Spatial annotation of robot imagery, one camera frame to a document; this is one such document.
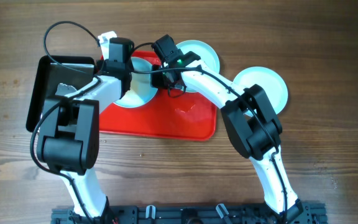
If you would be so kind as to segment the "light blue plate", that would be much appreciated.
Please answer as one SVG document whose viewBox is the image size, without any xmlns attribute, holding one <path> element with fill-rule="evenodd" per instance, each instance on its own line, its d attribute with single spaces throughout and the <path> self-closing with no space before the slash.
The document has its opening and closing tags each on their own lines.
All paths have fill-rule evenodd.
<svg viewBox="0 0 358 224">
<path fill-rule="evenodd" d="M 176 47 L 184 54 L 188 53 L 189 51 L 194 52 L 201 57 L 201 60 L 203 60 L 210 69 L 216 73 L 220 72 L 221 66 L 218 54 L 207 43 L 200 40 L 186 40 L 176 44 Z"/>
<path fill-rule="evenodd" d="M 246 88 L 250 88 L 252 85 L 261 86 L 265 90 L 276 114 L 279 114 L 287 104 L 287 85 L 278 73 L 269 68 L 246 68 L 236 75 L 234 83 Z"/>
<path fill-rule="evenodd" d="M 148 72 L 152 64 L 142 58 L 132 57 L 132 64 L 135 71 Z M 150 74 L 132 73 L 130 90 L 120 99 L 114 102 L 123 108 L 137 108 L 148 103 L 157 93 L 157 89 L 151 85 Z"/>
</svg>

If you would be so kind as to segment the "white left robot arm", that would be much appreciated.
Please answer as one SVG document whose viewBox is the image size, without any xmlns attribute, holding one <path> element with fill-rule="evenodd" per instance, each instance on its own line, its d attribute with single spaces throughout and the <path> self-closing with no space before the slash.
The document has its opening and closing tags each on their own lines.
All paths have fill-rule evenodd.
<svg viewBox="0 0 358 224">
<path fill-rule="evenodd" d="M 99 151 L 99 115 L 130 90 L 133 41 L 110 31 L 96 40 L 104 57 L 98 73 L 82 88 L 46 98 L 39 122 L 32 128 L 30 155 L 37 166 L 59 176 L 74 208 L 75 223 L 114 223 L 107 196 L 101 190 L 94 164 Z"/>
</svg>

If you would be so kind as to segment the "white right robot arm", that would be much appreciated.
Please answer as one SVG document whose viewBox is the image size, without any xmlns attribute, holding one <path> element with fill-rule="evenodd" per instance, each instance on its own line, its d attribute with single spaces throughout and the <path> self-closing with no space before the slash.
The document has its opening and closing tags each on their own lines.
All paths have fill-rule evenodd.
<svg viewBox="0 0 358 224">
<path fill-rule="evenodd" d="M 250 159 L 264 190 L 264 200 L 280 223 L 290 223 L 303 209 L 281 156 L 278 116 L 259 85 L 243 88 L 210 69 L 196 53 L 183 53 L 169 35 L 152 44 L 162 63 L 167 88 L 178 85 L 202 94 L 220 109 L 233 148 Z"/>
</svg>

